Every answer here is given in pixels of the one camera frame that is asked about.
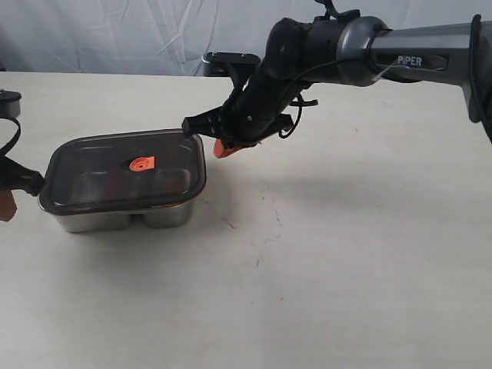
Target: orange lid button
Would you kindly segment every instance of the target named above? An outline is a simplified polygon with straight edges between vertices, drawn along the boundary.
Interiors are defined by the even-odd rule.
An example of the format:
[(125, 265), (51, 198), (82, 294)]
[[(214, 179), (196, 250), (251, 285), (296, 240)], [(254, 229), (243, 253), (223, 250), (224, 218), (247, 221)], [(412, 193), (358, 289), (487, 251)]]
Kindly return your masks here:
[(130, 163), (131, 171), (147, 171), (148, 169), (155, 168), (155, 156), (149, 156), (146, 158), (136, 158)]

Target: transparent lid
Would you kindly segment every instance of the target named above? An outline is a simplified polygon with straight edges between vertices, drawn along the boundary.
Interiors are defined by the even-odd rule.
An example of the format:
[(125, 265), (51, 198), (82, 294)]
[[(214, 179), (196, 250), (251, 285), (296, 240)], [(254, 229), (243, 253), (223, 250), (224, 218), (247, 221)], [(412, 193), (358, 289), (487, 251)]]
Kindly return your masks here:
[(175, 129), (80, 138), (53, 154), (40, 204), (55, 215), (142, 210), (189, 201), (204, 185), (198, 136)]

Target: white backdrop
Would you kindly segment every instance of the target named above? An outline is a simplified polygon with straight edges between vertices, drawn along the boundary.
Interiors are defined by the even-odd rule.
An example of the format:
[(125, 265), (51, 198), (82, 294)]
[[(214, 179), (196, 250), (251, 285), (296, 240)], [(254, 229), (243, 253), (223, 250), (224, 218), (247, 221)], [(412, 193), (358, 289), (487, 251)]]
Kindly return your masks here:
[[(335, 0), (393, 28), (492, 19), (490, 0)], [(0, 0), (0, 60), (12, 71), (195, 75), (207, 51), (262, 56), (284, 16), (314, 0)]]

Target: white table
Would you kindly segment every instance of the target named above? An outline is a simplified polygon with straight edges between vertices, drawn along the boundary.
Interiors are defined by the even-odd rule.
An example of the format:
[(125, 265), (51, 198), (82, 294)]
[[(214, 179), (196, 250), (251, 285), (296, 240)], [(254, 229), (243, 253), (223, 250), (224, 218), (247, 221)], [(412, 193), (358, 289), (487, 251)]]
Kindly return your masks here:
[[(173, 128), (227, 79), (0, 73), (11, 157)], [(490, 368), (492, 148), (459, 88), (319, 85), (287, 141), (218, 160), (183, 228), (73, 235), (16, 194), (2, 368)]]

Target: food container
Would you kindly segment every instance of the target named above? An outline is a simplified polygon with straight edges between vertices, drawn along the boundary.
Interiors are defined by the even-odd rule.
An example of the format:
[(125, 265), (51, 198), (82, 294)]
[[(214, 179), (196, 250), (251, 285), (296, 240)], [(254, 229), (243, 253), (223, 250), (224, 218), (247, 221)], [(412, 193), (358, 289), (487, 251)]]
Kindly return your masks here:
[(179, 129), (79, 138), (53, 154), (39, 205), (68, 232), (185, 224), (206, 182), (203, 145)]

